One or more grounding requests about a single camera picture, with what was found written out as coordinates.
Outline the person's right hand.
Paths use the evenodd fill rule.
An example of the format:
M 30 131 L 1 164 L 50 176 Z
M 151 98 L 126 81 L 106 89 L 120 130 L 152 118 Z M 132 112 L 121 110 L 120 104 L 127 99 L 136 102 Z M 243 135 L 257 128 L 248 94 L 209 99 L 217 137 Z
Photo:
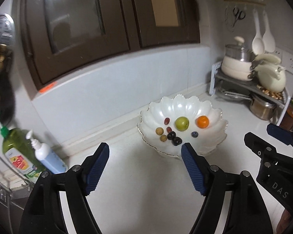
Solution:
M 277 234 L 284 233 L 285 230 L 289 227 L 290 222 L 291 222 L 291 214 L 285 209 L 276 227 L 276 233 Z

